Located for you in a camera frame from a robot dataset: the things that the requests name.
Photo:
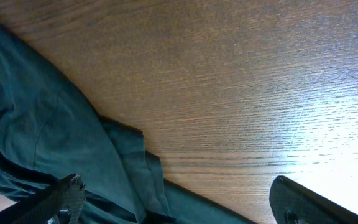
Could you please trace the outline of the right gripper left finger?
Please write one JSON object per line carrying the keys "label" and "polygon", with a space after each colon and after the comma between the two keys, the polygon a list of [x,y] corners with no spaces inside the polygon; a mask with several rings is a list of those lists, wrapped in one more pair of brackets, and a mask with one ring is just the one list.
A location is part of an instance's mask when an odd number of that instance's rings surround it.
{"label": "right gripper left finger", "polygon": [[0,223],[78,223],[85,204],[85,184],[71,174],[0,212]]}

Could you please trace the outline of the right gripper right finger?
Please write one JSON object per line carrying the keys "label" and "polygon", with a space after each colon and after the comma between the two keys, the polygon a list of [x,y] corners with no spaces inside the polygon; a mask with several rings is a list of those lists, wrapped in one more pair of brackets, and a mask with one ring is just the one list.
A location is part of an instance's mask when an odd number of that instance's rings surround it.
{"label": "right gripper right finger", "polygon": [[358,224],[358,214],[283,175],[274,179],[269,203],[278,224]]}

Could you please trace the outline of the dark green t-shirt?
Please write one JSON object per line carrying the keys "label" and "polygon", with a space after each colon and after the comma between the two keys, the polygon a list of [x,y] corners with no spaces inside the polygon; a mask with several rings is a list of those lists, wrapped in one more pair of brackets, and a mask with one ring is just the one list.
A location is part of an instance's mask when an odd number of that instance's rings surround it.
{"label": "dark green t-shirt", "polygon": [[70,175],[80,223],[246,223],[163,178],[138,129],[100,117],[46,58],[0,28],[0,194],[15,202]]}

